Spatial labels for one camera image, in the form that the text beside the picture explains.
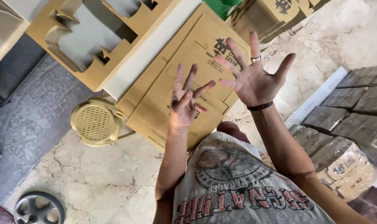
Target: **gray wheel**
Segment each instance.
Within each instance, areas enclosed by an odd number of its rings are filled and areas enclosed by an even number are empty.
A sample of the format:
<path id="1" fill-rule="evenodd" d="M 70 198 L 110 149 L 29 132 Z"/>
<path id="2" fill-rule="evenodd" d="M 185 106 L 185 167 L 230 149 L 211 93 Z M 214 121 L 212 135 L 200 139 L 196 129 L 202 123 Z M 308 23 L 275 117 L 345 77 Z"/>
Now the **gray wheel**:
<path id="1" fill-rule="evenodd" d="M 49 200 L 49 204 L 43 208 L 38 208 L 35 204 L 36 197 L 43 197 Z M 28 208 L 26 211 L 22 211 L 20 208 L 24 202 L 28 202 Z M 58 222 L 52 222 L 48 219 L 48 213 L 55 209 L 59 215 Z M 63 224 L 65 218 L 65 212 L 62 204 L 53 195 L 42 191 L 32 191 L 23 196 L 17 201 L 13 210 L 13 216 L 16 224 Z"/>

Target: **forearm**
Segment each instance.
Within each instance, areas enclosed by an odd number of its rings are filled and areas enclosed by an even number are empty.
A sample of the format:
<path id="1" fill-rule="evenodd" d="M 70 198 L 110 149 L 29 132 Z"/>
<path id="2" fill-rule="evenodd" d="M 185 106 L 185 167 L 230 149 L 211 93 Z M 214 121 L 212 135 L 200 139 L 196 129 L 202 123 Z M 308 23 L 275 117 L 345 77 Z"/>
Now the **forearm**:
<path id="1" fill-rule="evenodd" d="M 173 200 L 175 187 L 186 172 L 187 129 L 169 129 L 156 184 L 156 200 Z"/>
<path id="2" fill-rule="evenodd" d="M 281 174 L 293 177 L 314 172 L 309 156 L 285 127 L 274 105 L 253 111 L 252 116 L 270 159 Z"/>

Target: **finger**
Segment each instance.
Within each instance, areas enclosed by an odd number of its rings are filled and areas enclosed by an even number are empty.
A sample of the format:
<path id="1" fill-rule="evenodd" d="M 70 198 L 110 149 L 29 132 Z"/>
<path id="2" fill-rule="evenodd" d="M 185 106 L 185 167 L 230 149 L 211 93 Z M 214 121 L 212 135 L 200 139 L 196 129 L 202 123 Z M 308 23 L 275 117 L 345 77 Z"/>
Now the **finger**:
<path id="1" fill-rule="evenodd" d="M 277 80 L 277 82 L 285 82 L 285 77 L 295 58 L 295 53 L 290 53 L 284 58 L 284 60 L 280 64 L 280 67 L 274 74 L 274 78 Z"/>
<path id="2" fill-rule="evenodd" d="M 177 66 L 175 84 L 173 85 L 174 90 L 182 89 L 183 69 L 184 69 L 183 64 L 180 63 Z"/>
<path id="3" fill-rule="evenodd" d="M 184 108 L 192 99 L 192 90 L 189 89 L 186 91 L 186 93 L 182 96 L 182 98 L 179 100 L 179 102 L 176 103 L 176 109 L 180 110 Z"/>
<path id="4" fill-rule="evenodd" d="M 199 103 L 195 103 L 194 104 L 194 107 L 196 110 L 198 110 L 199 112 L 201 113 L 208 113 L 208 109 L 206 109 L 205 107 L 203 107 L 201 104 Z"/>
<path id="5" fill-rule="evenodd" d="M 231 64 L 230 62 L 228 62 L 223 56 L 221 56 L 220 54 L 217 54 L 215 56 L 215 60 L 220 63 L 221 65 L 223 65 L 223 67 L 225 67 L 229 72 L 231 72 L 234 77 L 237 77 L 240 73 L 240 71 L 233 65 Z"/>
<path id="6" fill-rule="evenodd" d="M 197 99 L 198 97 L 200 97 L 203 93 L 205 93 L 206 91 L 209 91 L 210 89 L 212 89 L 214 86 L 216 85 L 216 82 L 215 81 L 210 81 L 208 82 L 206 85 L 196 89 L 193 94 L 192 94 L 192 97 L 194 99 Z"/>
<path id="7" fill-rule="evenodd" d="M 226 43 L 229 46 L 231 52 L 234 55 L 234 58 L 238 62 L 241 69 L 244 69 L 245 67 L 247 67 L 248 65 L 244 60 L 244 56 L 242 55 L 242 52 L 238 49 L 236 42 L 232 38 L 227 38 Z"/>
<path id="8" fill-rule="evenodd" d="M 231 87 L 233 89 L 236 87 L 237 84 L 237 81 L 233 81 L 230 79 L 219 79 L 219 82 L 225 87 Z"/>
<path id="9" fill-rule="evenodd" d="M 191 89 L 191 84 L 194 81 L 195 74 L 197 73 L 197 70 L 198 70 L 198 65 L 197 64 L 193 64 L 191 66 L 190 73 L 188 74 L 186 82 L 183 85 L 183 90 L 184 91 L 187 91 L 187 90 Z"/>
<path id="10" fill-rule="evenodd" d="M 259 47 L 259 38 L 258 34 L 255 31 L 252 31 L 249 34 L 249 43 L 251 44 L 251 57 L 257 58 L 261 56 L 261 49 Z"/>

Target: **green plastic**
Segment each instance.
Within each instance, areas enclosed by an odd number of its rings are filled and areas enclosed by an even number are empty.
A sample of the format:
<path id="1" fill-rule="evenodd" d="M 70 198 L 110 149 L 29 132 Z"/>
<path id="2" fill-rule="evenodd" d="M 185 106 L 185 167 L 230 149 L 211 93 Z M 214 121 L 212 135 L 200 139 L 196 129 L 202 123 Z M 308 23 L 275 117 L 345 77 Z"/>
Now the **green plastic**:
<path id="1" fill-rule="evenodd" d="M 206 3 L 209 8 L 211 8 L 216 15 L 218 15 L 221 19 L 226 20 L 228 17 L 228 13 L 231 8 L 235 7 L 236 5 L 240 4 L 242 0 L 202 0 Z"/>

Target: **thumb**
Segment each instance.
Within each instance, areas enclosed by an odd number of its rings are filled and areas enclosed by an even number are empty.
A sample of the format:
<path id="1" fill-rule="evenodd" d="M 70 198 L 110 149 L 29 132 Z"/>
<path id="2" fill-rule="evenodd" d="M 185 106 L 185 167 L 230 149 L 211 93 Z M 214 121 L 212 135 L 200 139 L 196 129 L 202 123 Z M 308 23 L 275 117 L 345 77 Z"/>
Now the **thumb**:
<path id="1" fill-rule="evenodd" d="M 285 82 L 285 77 L 288 73 L 288 70 L 291 68 L 291 65 L 294 62 L 295 58 L 296 54 L 290 53 L 284 58 L 284 60 L 282 60 L 280 67 L 274 74 L 274 78 L 278 83 Z"/>
<path id="2" fill-rule="evenodd" d="M 192 90 L 188 89 L 186 93 L 182 96 L 182 98 L 177 102 L 176 109 L 180 110 L 184 108 L 192 99 Z"/>

